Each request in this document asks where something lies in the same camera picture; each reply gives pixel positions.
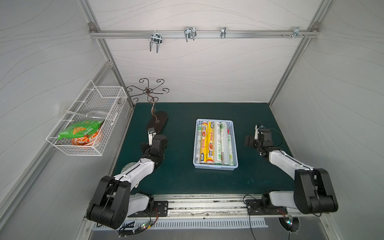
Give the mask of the white green plastic wrap roll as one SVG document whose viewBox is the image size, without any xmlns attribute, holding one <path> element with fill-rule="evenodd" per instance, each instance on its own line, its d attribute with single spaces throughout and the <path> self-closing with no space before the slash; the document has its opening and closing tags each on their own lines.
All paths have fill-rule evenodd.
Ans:
<svg viewBox="0 0 384 240">
<path fill-rule="evenodd" d="M 233 159 L 233 148 L 232 148 L 232 139 L 231 139 L 231 132 L 230 129 L 228 129 L 228 153 L 229 153 L 229 161 L 230 166 L 234 166 L 234 159 Z"/>
</svg>

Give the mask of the yellow PE wrap roll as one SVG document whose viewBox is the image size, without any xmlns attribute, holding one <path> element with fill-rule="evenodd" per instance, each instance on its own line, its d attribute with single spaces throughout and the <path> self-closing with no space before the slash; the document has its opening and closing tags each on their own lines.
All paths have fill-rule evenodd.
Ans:
<svg viewBox="0 0 384 240">
<path fill-rule="evenodd" d="M 202 122 L 201 131 L 201 151 L 200 151 L 200 164 L 205 164 L 207 161 L 207 128 L 208 122 Z"/>
</svg>

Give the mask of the silver green grape wrap roll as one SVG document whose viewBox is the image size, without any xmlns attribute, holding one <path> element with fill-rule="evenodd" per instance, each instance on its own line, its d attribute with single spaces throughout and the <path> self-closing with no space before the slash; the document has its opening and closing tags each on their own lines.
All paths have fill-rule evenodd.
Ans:
<svg viewBox="0 0 384 240">
<path fill-rule="evenodd" d="M 220 123 L 214 121 L 214 164 L 222 164 Z"/>
</svg>

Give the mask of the white translucent wrap roll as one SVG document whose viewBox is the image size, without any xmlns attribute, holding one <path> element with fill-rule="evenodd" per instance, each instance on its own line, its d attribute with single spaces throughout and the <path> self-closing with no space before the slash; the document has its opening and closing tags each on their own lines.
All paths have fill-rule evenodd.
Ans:
<svg viewBox="0 0 384 240">
<path fill-rule="evenodd" d="M 198 125 L 198 132 L 197 132 L 197 145 L 196 145 L 196 152 L 195 152 L 195 163 L 200 163 L 200 155 L 201 155 L 201 140 L 202 140 L 202 124 Z"/>
</svg>

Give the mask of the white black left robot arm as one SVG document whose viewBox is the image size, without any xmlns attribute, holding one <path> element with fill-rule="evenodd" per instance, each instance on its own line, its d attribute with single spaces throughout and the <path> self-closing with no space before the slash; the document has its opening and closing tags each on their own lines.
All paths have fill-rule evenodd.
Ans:
<svg viewBox="0 0 384 240">
<path fill-rule="evenodd" d="M 162 164 L 167 143 L 166 136 L 154 136 L 151 145 L 144 145 L 144 154 L 136 163 L 129 163 L 118 175 L 104 176 L 88 206 L 87 220 L 116 230 L 127 216 L 147 210 L 152 205 L 151 195 L 132 195 L 131 191 Z"/>
</svg>

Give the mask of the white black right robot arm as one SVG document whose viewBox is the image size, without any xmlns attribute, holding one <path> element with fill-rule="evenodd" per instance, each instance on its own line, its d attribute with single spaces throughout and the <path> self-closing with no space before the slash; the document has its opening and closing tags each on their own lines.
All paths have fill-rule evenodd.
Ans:
<svg viewBox="0 0 384 240">
<path fill-rule="evenodd" d="M 290 208 L 302 214 L 334 213 L 339 209 L 330 174 L 313 168 L 274 145 L 272 130 L 255 126 L 255 135 L 247 136 L 245 145 L 256 149 L 270 164 L 278 167 L 294 180 L 293 191 L 270 191 L 262 196 L 264 208 Z"/>
</svg>

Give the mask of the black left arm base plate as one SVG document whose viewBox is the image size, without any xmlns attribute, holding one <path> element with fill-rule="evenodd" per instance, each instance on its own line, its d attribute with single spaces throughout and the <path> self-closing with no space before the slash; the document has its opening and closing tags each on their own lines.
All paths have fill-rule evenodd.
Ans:
<svg viewBox="0 0 384 240">
<path fill-rule="evenodd" d="M 129 218 L 162 218 L 168 216 L 168 208 L 169 208 L 169 202 L 168 201 L 154 201 L 153 207 L 142 211 L 134 213 L 133 215 L 130 215 Z"/>
</svg>

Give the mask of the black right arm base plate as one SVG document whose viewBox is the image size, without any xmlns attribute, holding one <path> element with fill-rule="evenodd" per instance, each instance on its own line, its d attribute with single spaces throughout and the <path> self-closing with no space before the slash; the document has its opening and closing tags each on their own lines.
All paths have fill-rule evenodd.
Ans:
<svg viewBox="0 0 384 240">
<path fill-rule="evenodd" d="M 287 215 L 288 211 L 285 207 L 277 207 L 270 203 L 267 198 L 262 199 L 244 199 L 247 214 L 249 216 L 264 216 L 264 215 Z"/>
</svg>

